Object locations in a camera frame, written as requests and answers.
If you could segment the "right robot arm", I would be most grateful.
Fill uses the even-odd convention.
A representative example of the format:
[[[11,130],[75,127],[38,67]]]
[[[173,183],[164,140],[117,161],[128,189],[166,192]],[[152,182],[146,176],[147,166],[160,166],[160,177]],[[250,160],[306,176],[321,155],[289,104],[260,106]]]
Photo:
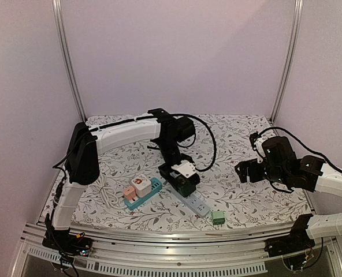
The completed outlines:
[[[249,140],[256,158],[235,166],[240,182],[266,181],[281,193],[301,189],[342,200],[342,169],[324,154],[309,150],[308,155],[299,158],[285,136],[263,138],[253,133]],[[342,236],[342,211],[300,215],[285,238],[285,247],[296,252],[307,240],[329,236]]]

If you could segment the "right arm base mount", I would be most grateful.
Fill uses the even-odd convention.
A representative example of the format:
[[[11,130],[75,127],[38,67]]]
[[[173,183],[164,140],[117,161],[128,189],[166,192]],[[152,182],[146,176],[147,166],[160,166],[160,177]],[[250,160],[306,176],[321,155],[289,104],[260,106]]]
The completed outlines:
[[[283,256],[302,251],[298,256],[291,256],[283,259],[284,265],[290,271],[301,271],[308,262],[309,254],[312,252],[315,242],[310,239],[305,231],[291,231],[288,235],[267,239],[264,251],[269,257]]]

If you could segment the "pink plug adapter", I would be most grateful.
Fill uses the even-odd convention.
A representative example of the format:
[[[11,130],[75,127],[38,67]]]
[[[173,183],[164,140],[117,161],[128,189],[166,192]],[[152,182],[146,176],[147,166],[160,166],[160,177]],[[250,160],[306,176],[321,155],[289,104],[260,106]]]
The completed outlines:
[[[136,199],[136,190],[133,186],[129,186],[123,190],[124,199],[127,201],[135,201]]]

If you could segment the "light blue power strip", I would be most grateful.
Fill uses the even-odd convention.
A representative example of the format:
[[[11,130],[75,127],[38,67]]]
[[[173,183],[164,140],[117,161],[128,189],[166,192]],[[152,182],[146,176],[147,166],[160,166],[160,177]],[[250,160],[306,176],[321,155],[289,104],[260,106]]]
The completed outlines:
[[[204,218],[210,213],[210,207],[202,200],[197,198],[193,193],[190,194],[188,197],[183,197],[172,186],[170,187],[170,191],[199,217]]]

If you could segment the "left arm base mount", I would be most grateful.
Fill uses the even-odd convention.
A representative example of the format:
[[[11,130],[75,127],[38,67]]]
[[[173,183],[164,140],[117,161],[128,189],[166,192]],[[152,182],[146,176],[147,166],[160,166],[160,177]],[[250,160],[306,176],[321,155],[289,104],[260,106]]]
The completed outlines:
[[[66,231],[46,232],[42,245],[70,256],[88,256],[93,240],[84,234],[73,235]]]

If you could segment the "dark green cube adapter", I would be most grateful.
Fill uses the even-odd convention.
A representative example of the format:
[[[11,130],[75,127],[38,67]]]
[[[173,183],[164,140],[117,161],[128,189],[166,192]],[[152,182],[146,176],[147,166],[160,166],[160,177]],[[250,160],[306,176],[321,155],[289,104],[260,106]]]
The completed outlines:
[[[174,179],[173,187],[181,196],[188,197],[196,190],[196,186],[199,182],[200,178],[197,174],[194,174],[190,178],[179,175]]]

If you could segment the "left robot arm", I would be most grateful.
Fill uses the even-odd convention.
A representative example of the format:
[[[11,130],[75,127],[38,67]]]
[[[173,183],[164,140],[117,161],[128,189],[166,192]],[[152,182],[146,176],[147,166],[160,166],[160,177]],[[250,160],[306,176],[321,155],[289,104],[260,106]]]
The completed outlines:
[[[186,115],[170,114],[162,108],[123,121],[90,128],[78,123],[72,133],[64,165],[67,181],[58,191],[58,198],[50,222],[53,231],[49,240],[59,250],[68,250],[72,238],[70,220],[86,187],[94,183],[100,173],[99,156],[109,150],[142,140],[158,146],[164,163],[161,176],[183,197],[196,190],[200,177],[192,158],[182,154],[178,144],[195,134],[193,121]]]

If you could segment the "light green plug adapter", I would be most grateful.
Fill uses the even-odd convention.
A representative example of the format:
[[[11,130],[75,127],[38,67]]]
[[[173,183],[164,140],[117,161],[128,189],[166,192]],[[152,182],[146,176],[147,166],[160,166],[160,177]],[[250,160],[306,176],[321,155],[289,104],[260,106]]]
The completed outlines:
[[[211,211],[211,222],[214,227],[222,227],[225,222],[225,212],[224,211]]]

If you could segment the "teal power strip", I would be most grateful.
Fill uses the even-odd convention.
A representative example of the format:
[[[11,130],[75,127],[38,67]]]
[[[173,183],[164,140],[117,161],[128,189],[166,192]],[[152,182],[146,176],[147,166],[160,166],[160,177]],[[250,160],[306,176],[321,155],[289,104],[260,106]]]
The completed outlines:
[[[125,208],[133,211],[152,198],[162,189],[162,182],[144,174],[130,180],[130,185],[123,190]]]

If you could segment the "white cube socket adapter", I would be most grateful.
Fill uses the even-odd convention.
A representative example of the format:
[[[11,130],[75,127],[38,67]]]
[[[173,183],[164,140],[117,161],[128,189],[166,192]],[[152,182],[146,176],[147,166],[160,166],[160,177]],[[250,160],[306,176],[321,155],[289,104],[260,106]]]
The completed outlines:
[[[136,195],[141,198],[148,195],[152,191],[151,180],[144,174],[140,174],[131,179],[131,185],[135,188]]]

